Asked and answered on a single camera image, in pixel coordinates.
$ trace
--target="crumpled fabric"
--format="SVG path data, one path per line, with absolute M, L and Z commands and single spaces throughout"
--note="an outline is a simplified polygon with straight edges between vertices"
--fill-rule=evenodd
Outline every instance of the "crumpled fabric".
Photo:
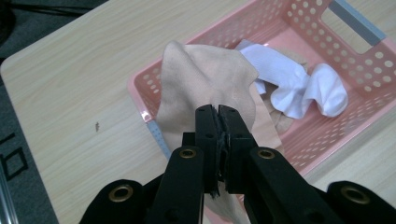
M 259 72 L 258 79 L 278 86 L 271 94 L 271 103 L 286 116 L 302 119 L 313 101 L 322 115 L 331 118 L 347 108 L 347 91 L 329 65 L 318 64 L 309 76 L 300 64 L 274 49 L 247 40 L 236 49 Z M 263 82 L 256 83 L 264 92 Z

